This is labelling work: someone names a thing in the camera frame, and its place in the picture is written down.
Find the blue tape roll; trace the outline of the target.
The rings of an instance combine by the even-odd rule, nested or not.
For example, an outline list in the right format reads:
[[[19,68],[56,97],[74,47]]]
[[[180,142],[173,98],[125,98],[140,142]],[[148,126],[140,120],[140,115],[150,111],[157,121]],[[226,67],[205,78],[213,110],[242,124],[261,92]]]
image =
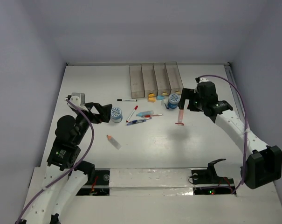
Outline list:
[[[178,107],[178,103],[180,101],[180,96],[176,93],[173,93],[171,95],[169,95],[168,98],[168,107],[170,109],[175,109]]]
[[[112,107],[110,112],[110,119],[114,123],[120,123],[123,119],[122,110],[119,107]]]

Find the black capped white marker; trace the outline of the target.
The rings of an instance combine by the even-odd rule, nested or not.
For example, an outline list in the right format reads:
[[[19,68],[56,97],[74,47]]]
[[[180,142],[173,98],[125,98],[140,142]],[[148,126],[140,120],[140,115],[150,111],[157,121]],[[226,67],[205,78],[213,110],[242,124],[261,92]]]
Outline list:
[[[117,99],[118,102],[137,102],[137,99]]]

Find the red capped white marker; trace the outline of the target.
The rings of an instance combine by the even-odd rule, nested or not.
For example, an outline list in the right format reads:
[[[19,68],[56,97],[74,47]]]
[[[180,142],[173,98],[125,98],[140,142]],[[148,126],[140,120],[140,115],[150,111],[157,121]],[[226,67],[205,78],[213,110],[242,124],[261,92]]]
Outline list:
[[[134,109],[132,110],[132,112],[130,113],[130,115],[128,116],[126,123],[128,123],[131,119],[131,117],[133,116],[133,114],[135,113],[135,111],[137,110],[138,105],[134,107]]]

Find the orange highlighter pen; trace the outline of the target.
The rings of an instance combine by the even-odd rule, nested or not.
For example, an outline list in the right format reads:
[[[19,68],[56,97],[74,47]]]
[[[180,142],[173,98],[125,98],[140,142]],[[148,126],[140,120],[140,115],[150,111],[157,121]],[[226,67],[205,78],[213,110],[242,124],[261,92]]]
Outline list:
[[[109,143],[115,147],[116,149],[120,149],[121,145],[110,135],[107,135],[107,140],[109,141]]]

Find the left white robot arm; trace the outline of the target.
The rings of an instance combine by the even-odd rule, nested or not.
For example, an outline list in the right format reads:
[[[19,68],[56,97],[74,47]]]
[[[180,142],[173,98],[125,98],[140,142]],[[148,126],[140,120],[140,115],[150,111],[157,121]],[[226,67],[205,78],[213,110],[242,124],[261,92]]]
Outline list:
[[[93,124],[108,123],[112,105],[67,100],[77,116],[57,121],[56,138],[47,159],[41,190],[27,203],[18,224],[58,224],[74,197],[85,184],[96,179],[95,165],[78,158],[79,145]]]

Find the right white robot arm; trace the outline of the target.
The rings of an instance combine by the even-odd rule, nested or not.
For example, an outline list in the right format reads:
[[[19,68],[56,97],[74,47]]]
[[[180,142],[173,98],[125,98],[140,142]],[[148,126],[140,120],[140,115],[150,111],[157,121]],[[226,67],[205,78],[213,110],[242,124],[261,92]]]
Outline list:
[[[184,109],[187,100],[188,110],[204,113],[243,153],[241,184],[256,189],[281,178],[282,150],[258,138],[227,101],[220,101],[213,82],[202,78],[195,89],[184,88],[178,103],[179,109]]]

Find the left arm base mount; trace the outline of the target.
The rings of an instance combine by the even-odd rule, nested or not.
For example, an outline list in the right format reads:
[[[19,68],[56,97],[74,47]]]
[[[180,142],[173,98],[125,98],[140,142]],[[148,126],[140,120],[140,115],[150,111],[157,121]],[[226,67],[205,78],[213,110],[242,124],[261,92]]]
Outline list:
[[[110,169],[95,169],[93,179],[88,179],[76,196],[109,196]]]

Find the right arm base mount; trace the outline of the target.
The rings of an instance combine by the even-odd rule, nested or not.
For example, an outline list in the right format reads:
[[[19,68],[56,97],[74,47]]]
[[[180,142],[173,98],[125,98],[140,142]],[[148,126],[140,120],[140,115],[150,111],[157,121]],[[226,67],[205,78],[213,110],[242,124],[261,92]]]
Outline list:
[[[226,159],[217,159],[208,163],[206,168],[192,169],[188,182],[193,185],[195,195],[229,195],[236,194],[233,178],[218,176],[215,164]]]

